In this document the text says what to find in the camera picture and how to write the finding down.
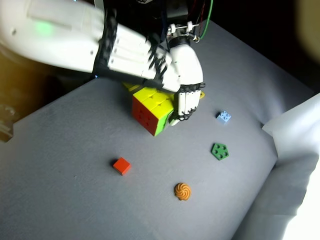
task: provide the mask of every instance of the orange swirl object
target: orange swirl object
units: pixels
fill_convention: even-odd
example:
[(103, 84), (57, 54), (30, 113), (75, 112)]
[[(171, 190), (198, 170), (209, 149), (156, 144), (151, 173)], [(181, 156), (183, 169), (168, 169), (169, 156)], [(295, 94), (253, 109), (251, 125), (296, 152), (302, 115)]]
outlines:
[(178, 183), (174, 188), (174, 195), (179, 200), (188, 200), (191, 195), (191, 188), (185, 183)]

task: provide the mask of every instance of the green button with holes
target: green button with holes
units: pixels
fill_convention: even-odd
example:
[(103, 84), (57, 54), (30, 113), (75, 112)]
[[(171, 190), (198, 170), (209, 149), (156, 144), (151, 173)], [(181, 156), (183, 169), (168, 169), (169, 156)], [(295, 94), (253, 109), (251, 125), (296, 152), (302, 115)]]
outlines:
[(216, 157), (219, 161), (229, 157), (228, 148), (226, 145), (221, 143), (215, 143), (212, 147), (211, 153)]

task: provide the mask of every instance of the robotic hand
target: robotic hand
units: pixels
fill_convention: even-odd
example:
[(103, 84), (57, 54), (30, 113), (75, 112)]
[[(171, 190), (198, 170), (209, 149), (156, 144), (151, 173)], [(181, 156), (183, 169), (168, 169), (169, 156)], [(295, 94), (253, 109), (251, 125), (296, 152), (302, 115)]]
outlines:
[(197, 109), (203, 72), (194, 25), (171, 24), (170, 53), (81, 1), (0, 0), (0, 50), (65, 69), (175, 93), (170, 124)]

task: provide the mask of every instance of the red cube face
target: red cube face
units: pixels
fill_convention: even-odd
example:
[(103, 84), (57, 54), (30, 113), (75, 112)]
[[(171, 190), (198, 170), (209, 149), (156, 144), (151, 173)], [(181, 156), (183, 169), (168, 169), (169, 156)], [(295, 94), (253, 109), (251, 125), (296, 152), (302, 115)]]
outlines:
[(132, 115), (145, 129), (155, 135), (159, 119), (135, 97), (132, 98)]
[(115, 162), (115, 164), (113, 164), (113, 167), (123, 176), (131, 168), (131, 164), (129, 162), (127, 162), (123, 157), (120, 157)]

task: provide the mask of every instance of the small red cube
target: small red cube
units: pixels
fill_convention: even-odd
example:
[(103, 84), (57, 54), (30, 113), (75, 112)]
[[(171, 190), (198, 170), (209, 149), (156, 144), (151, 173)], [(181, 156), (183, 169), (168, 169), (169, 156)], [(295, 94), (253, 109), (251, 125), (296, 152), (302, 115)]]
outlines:
[(113, 164), (113, 167), (123, 176), (131, 168), (131, 164), (127, 162), (123, 157), (120, 157), (115, 162), (115, 164)]

